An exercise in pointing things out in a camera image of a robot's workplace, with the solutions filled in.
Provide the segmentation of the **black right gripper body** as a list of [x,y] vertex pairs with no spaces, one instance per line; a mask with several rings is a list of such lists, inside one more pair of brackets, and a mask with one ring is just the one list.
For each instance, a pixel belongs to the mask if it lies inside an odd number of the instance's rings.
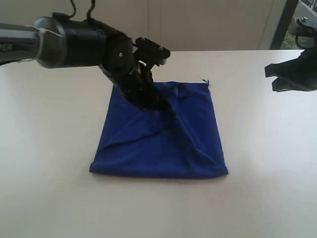
[[317,50],[304,50],[287,66],[289,91],[311,92],[317,90]]

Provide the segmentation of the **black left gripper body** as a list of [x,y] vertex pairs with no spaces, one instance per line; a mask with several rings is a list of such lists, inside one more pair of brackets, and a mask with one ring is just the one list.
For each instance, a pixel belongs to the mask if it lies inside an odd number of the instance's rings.
[[114,37],[106,44],[99,68],[129,103],[143,111],[156,111],[161,95],[154,86],[151,69],[136,61],[136,50],[131,38]]

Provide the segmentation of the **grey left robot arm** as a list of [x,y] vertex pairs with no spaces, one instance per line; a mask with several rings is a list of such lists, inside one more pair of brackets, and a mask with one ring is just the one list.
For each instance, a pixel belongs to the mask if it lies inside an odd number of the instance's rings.
[[98,66],[141,110],[168,111],[171,105],[155,87],[152,68],[166,63],[170,51],[147,39],[125,33],[93,18],[71,20],[55,12],[31,25],[1,24],[1,65],[35,60],[45,68]]

